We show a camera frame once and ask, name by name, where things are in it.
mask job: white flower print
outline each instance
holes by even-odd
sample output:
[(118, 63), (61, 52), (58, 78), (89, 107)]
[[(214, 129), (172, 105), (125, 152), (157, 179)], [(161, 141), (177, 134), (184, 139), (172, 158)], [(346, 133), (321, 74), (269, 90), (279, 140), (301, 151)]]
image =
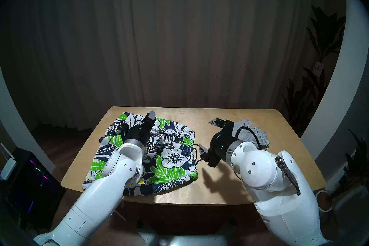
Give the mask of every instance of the white flower print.
[(192, 161), (193, 161), (193, 152), (191, 152), (189, 157), (188, 157), (188, 163), (192, 164)]
[(182, 155), (182, 151), (178, 148), (173, 150), (164, 148), (160, 156), (163, 158), (162, 165), (166, 168), (182, 167), (187, 162), (187, 158)]

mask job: black cable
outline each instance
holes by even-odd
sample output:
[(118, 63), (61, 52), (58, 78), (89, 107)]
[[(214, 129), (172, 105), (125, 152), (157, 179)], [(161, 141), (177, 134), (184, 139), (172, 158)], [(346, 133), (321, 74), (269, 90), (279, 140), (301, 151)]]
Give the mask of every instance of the black cable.
[(236, 175), (236, 177), (238, 177), (239, 180), (242, 180), (237, 174), (236, 172), (234, 171), (234, 174)]
[(109, 142), (106, 144), (106, 151), (108, 151), (108, 145), (109, 145), (109, 143), (110, 143), (111, 139), (112, 139), (113, 137), (115, 137), (115, 136), (116, 136), (116, 135), (111, 136), (111, 138), (110, 138)]
[(202, 160), (203, 160), (203, 159), (198, 160), (198, 161), (196, 162), (195, 166), (197, 166), (198, 162), (200, 162), (200, 161), (202, 161)]
[(249, 127), (246, 127), (246, 126), (239, 127), (238, 130), (237, 130), (237, 132), (236, 132), (236, 139), (238, 139), (238, 135), (239, 135), (239, 133), (240, 133), (241, 130), (248, 130), (248, 131), (250, 131), (254, 135), (255, 140), (258, 143), (259, 150), (261, 150), (261, 145), (260, 145), (259, 139), (256, 137), (255, 133)]

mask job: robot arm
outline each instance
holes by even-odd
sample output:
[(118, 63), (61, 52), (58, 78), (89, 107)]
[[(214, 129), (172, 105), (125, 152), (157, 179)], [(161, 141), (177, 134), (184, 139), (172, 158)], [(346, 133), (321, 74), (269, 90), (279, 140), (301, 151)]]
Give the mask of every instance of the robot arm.
[(122, 201), (124, 189), (140, 180), (142, 157), (155, 120), (151, 111), (142, 124), (117, 128), (115, 134), (124, 143), (110, 156), (104, 177), (90, 184), (53, 231), (34, 238), (39, 245), (79, 246), (91, 239)]
[(288, 245), (328, 243), (320, 230), (315, 196), (293, 157), (259, 150), (251, 142), (232, 136), (233, 122), (217, 119), (222, 129), (211, 140), (202, 158), (211, 167), (224, 160), (254, 200), (267, 228)]

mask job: plant leaf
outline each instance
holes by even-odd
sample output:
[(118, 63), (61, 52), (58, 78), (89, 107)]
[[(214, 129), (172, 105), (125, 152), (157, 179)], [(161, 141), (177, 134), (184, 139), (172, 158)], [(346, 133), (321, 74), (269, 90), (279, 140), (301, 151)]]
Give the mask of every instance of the plant leaf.
[(337, 41), (335, 41), (330, 47), (328, 47), (325, 52), (324, 52), (324, 58), (330, 54), (331, 52), (333, 52), (336, 48), (339, 48), (342, 45), (342, 39), (339, 39)]
[(316, 100), (316, 99), (317, 99), (317, 97), (316, 97), (316, 94), (315, 94), (314, 83), (313, 83), (313, 82), (311, 82), (311, 81), (309, 80), (309, 78), (307, 78), (307, 77), (305, 77), (305, 76), (302, 76), (301, 78), (302, 78), (303, 83), (304, 83), (304, 84), (309, 88), (309, 90), (310, 90), (310, 92), (311, 92), (312, 96), (313, 96), (313, 97), (314, 97), (314, 99)]
[(319, 23), (318, 23), (316, 20), (314, 20), (313, 18), (310, 18), (310, 19), (311, 19), (312, 25), (314, 26), (315, 33), (316, 33), (316, 34), (317, 34), (317, 36), (318, 36), (318, 33), (320, 32), (320, 26), (319, 26)]
[(315, 37), (312, 35), (311, 29), (309, 29), (308, 27), (306, 27), (306, 29), (307, 29), (307, 32), (309, 33), (309, 37), (310, 37), (310, 40), (311, 40), (311, 43), (314, 49), (317, 51), (318, 54), (320, 54), (319, 48), (317, 46), (317, 42), (315, 41)]
[(338, 13), (334, 13), (334, 14), (331, 14), (331, 15), (329, 16), (329, 19), (330, 19), (332, 22), (334, 22), (334, 23), (336, 23), (336, 22), (337, 22), (337, 14), (338, 14)]
[(293, 95), (295, 93), (295, 85), (293, 84), (291, 79), (290, 79), (290, 89), (291, 89), (291, 93)]
[(289, 105), (288, 105), (288, 102), (287, 102), (287, 100), (285, 99), (285, 97), (283, 96), (283, 94), (282, 94), (282, 97), (283, 97), (283, 100), (284, 100), (285, 105), (286, 105), (287, 110), (288, 110), (288, 109), (290, 108), (290, 107), (289, 107)]
[(348, 170), (350, 171), (351, 174), (355, 174), (355, 165), (353, 163), (352, 157), (348, 154), (345, 153), (346, 159), (347, 159), (347, 165), (348, 165)]
[(336, 24), (337, 27), (340, 28), (345, 23), (345, 21), (346, 21), (346, 17), (339, 18)]
[(361, 145), (361, 141), (359, 140), (358, 136), (356, 136), (350, 129), (349, 129), (349, 131), (352, 134), (352, 136), (355, 139), (355, 141), (358, 144), (358, 146), (360, 146)]
[(324, 71), (324, 68), (320, 74), (320, 77), (319, 77), (319, 85), (320, 86), (324, 86), (324, 83), (325, 83), (325, 71)]
[(354, 137), (356, 143), (358, 144), (358, 147), (360, 148), (360, 153), (362, 156), (362, 160), (365, 161), (366, 163), (366, 154), (367, 154), (367, 150), (366, 150), (366, 143), (364, 140), (360, 140), (358, 138), (358, 136), (356, 136), (350, 129), (349, 129), (350, 133), (352, 134), (352, 136)]
[(341, 30), (339, 31), (339, 38), (343, 39), (343, 32), (345, 31), (345, 25), (341, 27)]
[(310, 78), (312, 79), (312, 81), (314, 82), (314, 84), (316, 85), (316, 87), (318, 88), (318, 90), (320, 90), (319, 83), (318, 83), (317, 78), (315, 77), (314, 73), (312, 73), (312, 71), (310, 69), (307, 69), (306, 67), (303, 67), (303, 69), (310, 76)]
[(311, 6), (312, 12), (318, 22), (325, 22), (325, 18), (328, 18), (320, 7)]

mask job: floral shorts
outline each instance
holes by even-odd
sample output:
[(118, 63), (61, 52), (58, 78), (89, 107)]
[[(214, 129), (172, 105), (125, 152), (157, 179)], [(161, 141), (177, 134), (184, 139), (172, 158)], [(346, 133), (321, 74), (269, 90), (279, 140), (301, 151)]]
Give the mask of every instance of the floral shorts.
[[(107, 128), (105, 137), (100, 138), (100, 147), (82, 185), (83, 189), (102, 177), (101, 172), (109, 157), (123, 144), (120, 136), (112, 137), (118, 125), (122, 122), (130, 127), (139, 125), (144, 117), (124, 112)], [(144, 170), (141, 181), (133, 188), (126, 188), (123, 194), (150, 195), (197, 180), (193, 157), (194, 138), (195, 132), (187, 126), (157, 118), (142, 160)]]

